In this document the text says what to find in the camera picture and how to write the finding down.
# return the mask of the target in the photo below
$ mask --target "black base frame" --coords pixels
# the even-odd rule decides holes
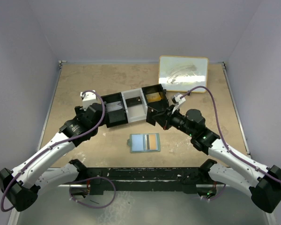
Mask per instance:
[[[110,179],[117,191],[178,191],[186,194],[198,193],[196,185],[212,185],[208,175],[210,167],[216,163],[208,159],[200,167],[164,167],[164,168],[86,168],[79,160],[71,164],[80,171],[76,180],[89,177],[106,177]],[[103,179],[91,181],[90,195],[103,195],[112,191],[110,183]]]

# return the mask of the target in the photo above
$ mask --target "tan table surface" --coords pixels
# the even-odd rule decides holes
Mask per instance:
[[[58,132],[65,121],[75,116],[74,107],[82,105],[80,91],[96,90],[101,96],[158,84],[158,64],[65,64],[54,96],[42,146]],[[207,87],[215,97],[221,129],[226,141],[246,154],[242,133],[228,90],[222,66],[209,64]],[[167,98],[175,92],[168,92]],[[218,133],[214,108],[208,92],[186,97],[181,108],[199,109],[206,126]],[[161,152],[130,153],[130,134],[159,133]],[[98,134],[60,158],[53,167],[62,167],[71,159],[81,160],[87,167],[197,167],[208,158],[190,143],[190,137],[171,128],[164,131],[139,121],[117,127],[99,128]]]

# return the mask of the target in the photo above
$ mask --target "whiteboard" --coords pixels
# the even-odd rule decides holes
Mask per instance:
[[[167,91],[186,92],[196,86],[207,86],[208,59],[185,56],[159,58],[159,83]],[[198,88],[194,92],[205,92]]]

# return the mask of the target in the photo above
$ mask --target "black end cap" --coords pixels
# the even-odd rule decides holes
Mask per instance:
[[[281,169],[275,165],[267,172],[273,177],[281,180]],[[264,176],[258,185],[250,187],[251,199],[264,212],[272,213],[281,201],[281,184]]]
[[[2,192],[5,191],[12,178],[13,176],[10,170],[4,168],[0,171],[0,189]],[[15,181],[7,193],[7,198],[15,209],[21,212],[29,208],[37,200],[38,190],[38,186],[34,185],[31,189],[27,189]]]

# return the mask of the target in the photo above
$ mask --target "gray wall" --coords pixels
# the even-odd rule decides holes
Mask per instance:
[[[57,66],[28,2],[0,0],[0,170],[35,152]],[[9,214],[0,211],[0,224]]]
[[[266,0],[228,61],[252,157],[281,167],[281,0]],[[281,224],[281,203],[276,209]]]
[[[261,0],[29,0],[60,60],[227,60]]]

